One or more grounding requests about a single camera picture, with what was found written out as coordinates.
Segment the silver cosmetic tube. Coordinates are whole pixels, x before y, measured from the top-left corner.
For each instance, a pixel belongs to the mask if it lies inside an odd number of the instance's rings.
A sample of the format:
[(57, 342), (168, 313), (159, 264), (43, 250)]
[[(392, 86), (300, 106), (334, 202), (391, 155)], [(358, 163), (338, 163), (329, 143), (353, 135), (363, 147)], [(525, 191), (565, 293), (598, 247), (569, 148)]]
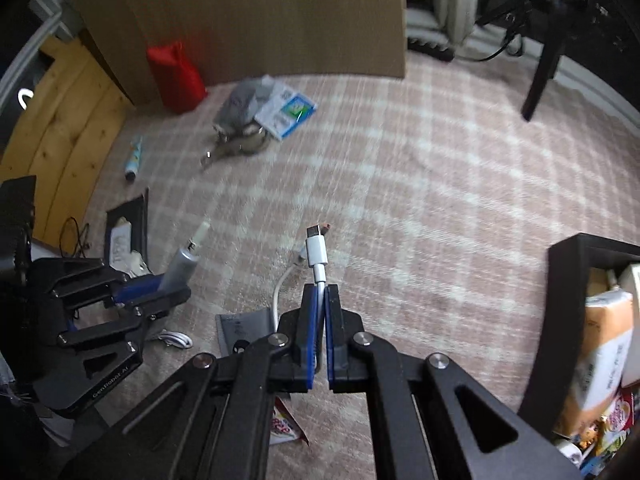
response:
[(160, 281), (160, 292), (174, 292), (189, 284), (200, 261), (200, 250), (209, 229), (210, 222), (203, 220), (186, 244), (177, 250)]

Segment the blue white blister card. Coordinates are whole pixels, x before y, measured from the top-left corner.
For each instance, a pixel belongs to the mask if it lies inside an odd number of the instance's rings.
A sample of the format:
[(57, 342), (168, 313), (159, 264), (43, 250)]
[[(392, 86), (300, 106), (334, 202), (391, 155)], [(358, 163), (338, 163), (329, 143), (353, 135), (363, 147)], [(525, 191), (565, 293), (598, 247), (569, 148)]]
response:
[(254, 119), (270, 136), (282, 141), (306, 122), (316, 109), (317, 104), (303, 93), (275, 80), (269, 99), (258, 110)]

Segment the grey booklet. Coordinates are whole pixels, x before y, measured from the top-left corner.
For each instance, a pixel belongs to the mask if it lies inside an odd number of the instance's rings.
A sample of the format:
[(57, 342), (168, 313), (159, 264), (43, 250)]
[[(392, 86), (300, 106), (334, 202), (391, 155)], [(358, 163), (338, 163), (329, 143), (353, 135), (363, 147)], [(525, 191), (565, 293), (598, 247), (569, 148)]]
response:
[(273, 333), (273, 319), (269, 308), (238, 313), (217, 314), (216, 329), (222, 356), (231, 356), (254, 341)]

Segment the black storage box left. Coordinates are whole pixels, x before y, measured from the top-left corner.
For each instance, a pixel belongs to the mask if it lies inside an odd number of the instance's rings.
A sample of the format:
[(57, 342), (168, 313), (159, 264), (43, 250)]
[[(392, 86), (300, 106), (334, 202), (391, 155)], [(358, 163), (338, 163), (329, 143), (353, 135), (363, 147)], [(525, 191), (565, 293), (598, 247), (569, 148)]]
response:
[(148, 266), (149, 190), (107, 211), (104, 259), (130, 278), (151, 273)]

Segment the black storage box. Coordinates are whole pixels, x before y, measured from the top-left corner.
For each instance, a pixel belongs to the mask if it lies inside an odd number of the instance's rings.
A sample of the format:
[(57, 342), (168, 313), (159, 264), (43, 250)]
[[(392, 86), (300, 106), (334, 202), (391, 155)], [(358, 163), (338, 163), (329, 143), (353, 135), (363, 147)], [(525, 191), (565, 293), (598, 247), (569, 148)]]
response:
[(148, 266), (149, 190), (107, 211), (104, 259), (130, 278), (151, 273)]
[(587, 233), (575, 234), (548, 248), (544, 319), (518, 409), (518, 416), (542, 436), (551, 437), (582, 348), (590, 270), (621, 274), (639, 257), (637, 245)]

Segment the red white snack packet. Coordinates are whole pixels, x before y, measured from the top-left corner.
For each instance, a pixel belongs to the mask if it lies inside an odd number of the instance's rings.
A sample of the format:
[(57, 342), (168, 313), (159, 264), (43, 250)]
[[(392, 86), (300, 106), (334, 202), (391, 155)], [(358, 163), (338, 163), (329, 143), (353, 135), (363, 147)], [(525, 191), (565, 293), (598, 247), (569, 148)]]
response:
[(276, 396), (272, 408), (269, 444), (279, 445), (297, 441), (309, 444), (302, 427), (296, 422), (282, 399)]

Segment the fruit pattern cream tube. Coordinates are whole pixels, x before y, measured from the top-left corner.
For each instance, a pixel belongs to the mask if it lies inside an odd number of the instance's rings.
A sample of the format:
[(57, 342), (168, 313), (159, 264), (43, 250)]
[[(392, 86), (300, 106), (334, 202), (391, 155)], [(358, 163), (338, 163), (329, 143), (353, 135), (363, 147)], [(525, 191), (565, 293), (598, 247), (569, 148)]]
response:
[(140, 170), (142, 142), (142, 137), (138, 136), (130, 145), (130, 152), (125, 165), (125, 180), (127, 182), (134, 182)]

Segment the pine wood board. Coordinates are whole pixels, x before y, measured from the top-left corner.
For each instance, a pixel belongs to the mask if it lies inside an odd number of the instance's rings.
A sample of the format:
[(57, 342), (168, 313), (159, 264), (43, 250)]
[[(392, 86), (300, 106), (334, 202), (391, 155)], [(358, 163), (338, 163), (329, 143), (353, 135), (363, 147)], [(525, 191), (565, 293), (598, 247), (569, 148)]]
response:
[(34, 176), (34, 239), (73, 251), (96, 181), (134, 107), (89, 50), (49, 37), (53, 64), (18, 118), (1, 159), (3, 181)]

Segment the metal key bunch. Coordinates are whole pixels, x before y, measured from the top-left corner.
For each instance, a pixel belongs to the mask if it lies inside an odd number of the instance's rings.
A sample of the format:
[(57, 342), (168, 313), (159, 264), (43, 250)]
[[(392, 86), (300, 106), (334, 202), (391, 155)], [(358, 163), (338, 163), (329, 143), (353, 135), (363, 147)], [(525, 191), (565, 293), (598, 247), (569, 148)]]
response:
[(201, 170), (224, 158), (261, 153), (271, 141), (270, 133), (257, 124), (249, 124), (241, 130), (233, 131), (214, 125), (214, 133), (214, 146), (201, 157)]

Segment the grey foil sachet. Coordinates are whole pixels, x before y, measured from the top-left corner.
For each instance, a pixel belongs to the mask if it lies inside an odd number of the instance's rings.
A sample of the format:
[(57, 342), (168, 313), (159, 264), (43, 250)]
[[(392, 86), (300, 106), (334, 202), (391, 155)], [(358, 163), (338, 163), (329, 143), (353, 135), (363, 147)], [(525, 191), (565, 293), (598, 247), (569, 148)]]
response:
[(242, 130), (269, 101), (273, 87), (274, 80), (270, 76), (243, 79), (218, 110), (214, 125), (228, 132)]

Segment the red cloth pouch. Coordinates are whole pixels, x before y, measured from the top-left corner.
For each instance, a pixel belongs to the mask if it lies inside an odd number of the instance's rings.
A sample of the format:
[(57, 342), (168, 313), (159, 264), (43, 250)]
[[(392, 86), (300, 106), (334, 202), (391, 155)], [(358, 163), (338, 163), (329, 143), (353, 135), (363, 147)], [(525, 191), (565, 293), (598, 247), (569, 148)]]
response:
[(148, 47), (145, 54), (160, 99), (168, 110), (175, 114), (190, 112), (206, 98), (201, 74), (181, 41)]

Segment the black storage box right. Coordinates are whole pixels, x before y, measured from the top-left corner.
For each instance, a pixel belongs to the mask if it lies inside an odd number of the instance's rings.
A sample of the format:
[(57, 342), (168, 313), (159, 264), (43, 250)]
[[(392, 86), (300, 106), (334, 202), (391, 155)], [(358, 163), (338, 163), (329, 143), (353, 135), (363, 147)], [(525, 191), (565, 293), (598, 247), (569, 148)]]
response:
[(518, 416), (542, 436), (551, 437), (582, 348), (590, 270), (621, 274), (639, 257), (637, 245), (587, 233), (575, 234), (548, 248), (544, 319), (518, 409)]

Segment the orange white tissue pack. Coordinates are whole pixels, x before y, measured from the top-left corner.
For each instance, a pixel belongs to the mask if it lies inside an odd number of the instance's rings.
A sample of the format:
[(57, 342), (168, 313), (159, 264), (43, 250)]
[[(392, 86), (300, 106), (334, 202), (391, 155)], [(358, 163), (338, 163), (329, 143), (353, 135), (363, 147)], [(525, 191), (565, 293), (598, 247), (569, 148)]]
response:
[(623, 289), (589, 297), (570, 390), (554, 430), (575, 437), (611, 404), (622, 380), (634, 330), (632, 295)]

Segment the beige wooden cabinet panel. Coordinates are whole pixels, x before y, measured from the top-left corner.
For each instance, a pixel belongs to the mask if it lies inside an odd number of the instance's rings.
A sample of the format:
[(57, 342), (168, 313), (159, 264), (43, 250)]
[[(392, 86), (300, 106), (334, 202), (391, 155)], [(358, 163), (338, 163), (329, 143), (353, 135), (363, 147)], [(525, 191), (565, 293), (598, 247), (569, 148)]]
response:
[(145, 52), (181, 42), (206, 84), (263, 74), (406, 72), (406, 0), (73, 0), (136, 104), (158, 96)]

